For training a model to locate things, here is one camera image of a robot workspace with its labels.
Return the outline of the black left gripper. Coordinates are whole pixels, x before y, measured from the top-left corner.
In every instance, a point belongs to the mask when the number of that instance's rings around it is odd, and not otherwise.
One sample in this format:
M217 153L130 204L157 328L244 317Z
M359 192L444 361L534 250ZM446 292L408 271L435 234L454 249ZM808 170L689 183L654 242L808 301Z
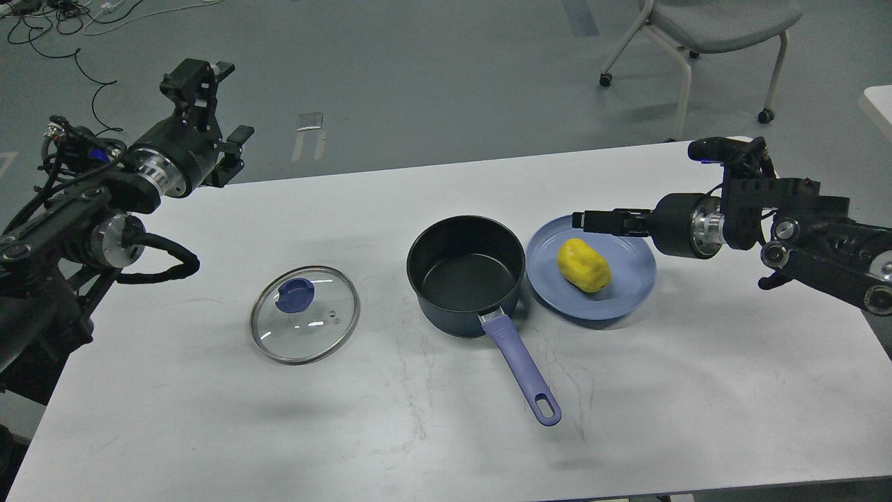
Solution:
M201 184L223 188L242 171L243 145L255 129L239 125L221 141L215 117L219 83L234 71L230 61L185 59L160 80L174 112L130 147L130 169L162 196L188 196Z

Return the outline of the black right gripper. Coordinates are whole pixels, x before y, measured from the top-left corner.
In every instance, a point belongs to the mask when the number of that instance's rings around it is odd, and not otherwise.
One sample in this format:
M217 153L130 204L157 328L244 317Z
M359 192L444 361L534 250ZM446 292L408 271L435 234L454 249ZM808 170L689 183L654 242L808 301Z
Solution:
M673 257L707 259L693 239L693 219L707 195L672 193L652 210L615 208L611 211L584 211L571 214L571 226L586 233L615 237L650 237L657 250Z

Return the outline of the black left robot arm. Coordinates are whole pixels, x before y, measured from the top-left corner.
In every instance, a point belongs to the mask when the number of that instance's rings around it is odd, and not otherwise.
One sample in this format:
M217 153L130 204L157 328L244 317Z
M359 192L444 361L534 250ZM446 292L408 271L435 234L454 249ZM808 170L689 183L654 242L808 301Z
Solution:
M234 70L229 61L182 60L159 85L174 111L131 145L49 119L40 152L47 181L2 234L2 391L44 406L70 355L92 341L92 314L114 284L197 273L197 255L147 231L140 215L242 171L254 128L224 137L215 114Z

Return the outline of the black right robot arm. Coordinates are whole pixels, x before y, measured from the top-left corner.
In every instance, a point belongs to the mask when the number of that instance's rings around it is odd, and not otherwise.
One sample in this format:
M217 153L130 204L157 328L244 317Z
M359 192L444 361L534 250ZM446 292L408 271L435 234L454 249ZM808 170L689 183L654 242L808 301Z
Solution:
M723 247L759 245L771 274L764 290L800 282L876 317L891 312L891 233L849 216L849 199L822 196L818 181L780 178L762 137L708 137L689 143L689 159L723 168L720 196L672 193L655 208L576 212L589 233L651 238L665 255L710 259Z

